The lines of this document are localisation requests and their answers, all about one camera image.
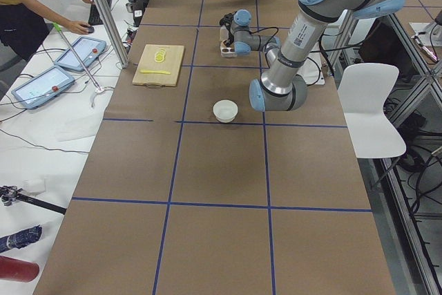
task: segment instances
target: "label on robot arm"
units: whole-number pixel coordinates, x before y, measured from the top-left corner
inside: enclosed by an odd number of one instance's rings
[[[315,31],[315,27],[308,22],[298,19],[290,28],[289,41],[299,48],[305,48],[311,36]]]

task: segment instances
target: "white bowl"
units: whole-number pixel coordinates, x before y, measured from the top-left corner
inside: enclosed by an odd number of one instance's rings
[[[220,100],[213,105],[213,114],[219,122],[230,122],[238,114],[238,107],[231,100]]]

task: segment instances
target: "robotic arm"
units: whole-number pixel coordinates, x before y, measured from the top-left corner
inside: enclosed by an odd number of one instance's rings
[[[344,10],[353,10],[355,19],[381,17],[400,10],[405,0],[298,0],[300,13],[289,35],[280,46],[275,37],[259,37],[249,31],[250,14],[246,10],[224,16],[220,25],[228,31],[226,46],[233,44],[235,54],[251,50],[265,52],[269,70],[251,82],[249,98],[257,111],[291,111],[307,98],[307,85],[297,75],[308,54],[329,23],[335,22]]]

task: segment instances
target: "white chair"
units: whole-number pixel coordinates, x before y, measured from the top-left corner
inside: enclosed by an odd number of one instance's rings
[[[398,74],[398,68],[385,64],[355,64],[344,70],[338,94],[357,158],[394,158],[406,150],[383,112]]]

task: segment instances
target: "black shorts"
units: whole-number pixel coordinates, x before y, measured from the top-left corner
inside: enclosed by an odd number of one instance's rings
[[[0,40],[20,57],[29,60],[49,34],[43,18],[19,5],[0,5]]]

